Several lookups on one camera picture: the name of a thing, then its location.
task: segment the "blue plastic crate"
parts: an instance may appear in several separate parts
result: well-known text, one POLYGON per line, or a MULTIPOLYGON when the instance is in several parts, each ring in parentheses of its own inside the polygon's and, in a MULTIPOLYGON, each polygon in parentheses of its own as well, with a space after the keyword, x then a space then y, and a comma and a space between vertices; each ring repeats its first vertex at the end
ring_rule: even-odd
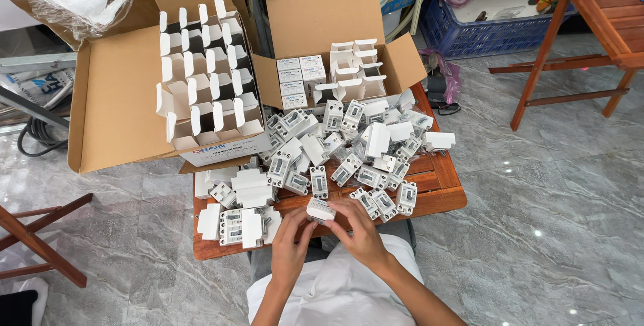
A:
MULTIPOLYGON (((576 12, 570 4, 564 20, 576 12)), ((421 13, 420 27, 427 45, 439 50, 447 60, 534 50, 543 42, 552 19, 548 14, 462 23, 441 0, 425 0, 421 13)))

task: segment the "wooden table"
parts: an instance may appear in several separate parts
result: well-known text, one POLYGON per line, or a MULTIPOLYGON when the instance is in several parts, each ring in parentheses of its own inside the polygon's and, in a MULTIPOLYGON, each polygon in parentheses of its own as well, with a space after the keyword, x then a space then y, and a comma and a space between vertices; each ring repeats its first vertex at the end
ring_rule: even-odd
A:
POLYGON ((610 117, 629 84, 644 68, 644 3, 640 0, 559 0, 535 62, 489 68, 490 73, 530 72, 521 100, 512 119, 512 130, 519 128, 526 108, 562 102, 610 97, 603 110, 610 117), (568 58, 547 59, 568 4, 572 2, 597 36, 608 55, 594 54, 568 58), (577 93, 575 95, 531 99, 541 71, 612 66, 626 71, 615 90, 577 93))
MULTIPOLYGON (((430 104, 427 101, 427 97, 425 97, 421 84, 415 84, 412 87, 412 91, 414 92, 414 97, 418 100, 417 106, 427 115, 433 116, 430 104)), ((434 121, 431 130, 439 131, 439 126, 436 121, 434 121)), ((333 174, 337 168, 337 162, 333 163, 333 161, 334 160, 329 160, 325 164, 326 176, 327 179, 329 179, 327 182, 329 199, 347 198, 349 193, 356 190, 356 188, 348 186, 340 188, 335 182, 330 180, 331 174, 333 174)), ((414 214, 412 217, 451 211, 462 208, 468 203, 463 187, 461 186, 461 182, 459 181, 459 177, 454 169, 454 164, 451 162, 451 157, 449 157, 449 153, 446 156, 421 155, 418 160, 411 163, 405 179, 409 182, 415 182, 418 186, 416 207, 414 208, 414 214)), ((387 193, 392 199, 395 198, 395 193, 391 191, 387 191, 387 193)), ((280 189, 278 192, 279 203, 276 202, 273 206, 275 206, 282 216, 284 216, 298 207, 306 206, 309 203, 310 197, 310 195, 302 197, 295 195, 288 190, 280 189)), ((195 198, 193 213, 195 215, 199 214, 202 209, 205 209, 207 203, 215 203, 215 201, 212 198, 207 200, 195 198)), ((403 218, 406 217, 403 215, 397 215, 391 221, 403 218)), ((342 214, 338 213, 335 220, 342 224, 345 229, 351 229, 346 217, 342 214)), ((218 241, 202 240, 202 235, 197 233, 197 222, 198 219, 195 217, 193 249, 196 259, 207 260, 249 250, 243 249, 241 244, 220 246, 218 241)), ((382 221, 378 218, 375 220, 375 223, 380 224, 382 221)), ((297 239, 299 239, 301 231, 302 230, 298 232, 298 235, 296 236, 297 239)), ((313 233, 313 237, 329 234, 331 234, 331 231, 328 228, 317 227, 313 233)))

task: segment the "wooden stool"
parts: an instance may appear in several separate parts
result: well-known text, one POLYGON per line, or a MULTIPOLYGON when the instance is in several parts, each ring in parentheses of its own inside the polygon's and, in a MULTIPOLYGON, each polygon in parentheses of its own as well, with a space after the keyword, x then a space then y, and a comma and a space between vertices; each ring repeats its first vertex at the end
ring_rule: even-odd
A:
POLYGON ((622 99, 629 92, 629 84, 644 68, 644 3, 640 0, 559 0, 552 21, 545 34, 536 61, 511 64, 508 67, 489 68, 490 73, 530 72, 515 116, 510 123, 512 130, 519 128, 526 108, 546 104, 558 104, 578 100, 610 97, 603 110, 610 117, 622 99), (591 27, 608 55, 583 55, 578 57, 547 59, 554 37, 559 30, 570 1, 591 27), (626 71, 615 90, 578 93, 575 95, 531 99, 541 71, 574 69, 615 65, 626 71))
POLYGON ((10 234, 0 239, 0 252, 21 241, 47 262, 45 264, 31 265, 29 267, 0 272, 0 280, 56 269, 80 288, 85 288, 87 285, 87 277, 40 239, 36 235, 36 232, 91 202, 93 196, 94 194, 92 193, 85 194, 64 207, 51 207, 16 214, 11 214, 0 206, 0 227, 5 228, 10 234), (18 218, 42 214, 47 215, 38 218, 28 225, 24 225, 18 220, 18 218))

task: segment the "gray tile floor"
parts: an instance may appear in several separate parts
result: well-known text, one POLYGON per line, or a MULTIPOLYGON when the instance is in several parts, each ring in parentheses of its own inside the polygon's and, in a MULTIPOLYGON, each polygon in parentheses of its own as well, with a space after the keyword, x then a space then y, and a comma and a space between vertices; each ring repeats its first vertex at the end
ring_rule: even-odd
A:
MULTIPOLYGON (((419 47, 422 38, 415 38, 419 47)), ((559 37, 554 55, 601 51, 592 35, 559 37)), ((644 325, 644 76, 615 114, 607 99, 529 108, 509 122, 527 74, 486 68, 535 52, 460 60, 463 111, 438 118, 469 204, 414 219, 425 284, 471 325, 644 325)), ((544 73, 536 97, 614 88, 613 67, 544 73)), ((245 255, 196 261, 191 178, 181 161, 78 175, 60 153, 25 158, 0 137, 0 201, 9 211, 96 200, 41 234, 88 277, 56 272, 44 325, 244 325, 245 255)), ((15 245, 0 271, 39 260, 15 245)), ((26 277, 0 281, 0 293, 26 277)))

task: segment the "open cardboard box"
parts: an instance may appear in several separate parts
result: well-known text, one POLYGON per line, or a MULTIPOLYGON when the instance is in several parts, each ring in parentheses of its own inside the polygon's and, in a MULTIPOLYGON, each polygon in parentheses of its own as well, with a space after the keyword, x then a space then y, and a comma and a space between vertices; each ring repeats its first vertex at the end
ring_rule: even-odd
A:
MULTIPOLYGON (((387 95, 427 76, 410 34, 385 44, 380 0, 266 0, 266 5, 276 59, 322 55, 330 68, 331 43, 376 38, 387 95)), ((276 60, 253 55, 253 63, 262 103, 282 109, 276 60)))
MULTIPOLYGON (((233 0, 223 1, 226 9, 241 9, 233 0)), ((243 0, 237 2, 245 5, 243 0)), ((26 0, 16 4, 31 10, 26 0)), ((156 114, 157 83, 162 82, 159 11, 167 13, 167 22, 176 22, 179 8, 184 7, 189 21, 198 20, 199 4, 205 4, 208 12, 216 11, 213 0, 135 0, 122 22, 103 37, 80 45, 69 126, 72 170, 87 173, 177 155, 196 166, 229 158, 233 159, 219 167, 242 165, 249 161, 246 154, 265 149, 267 132, 182 151, 166 141, 165 118, 156 114)), ((50 27, 66 41, 73 40, 60 25, 50 27)))

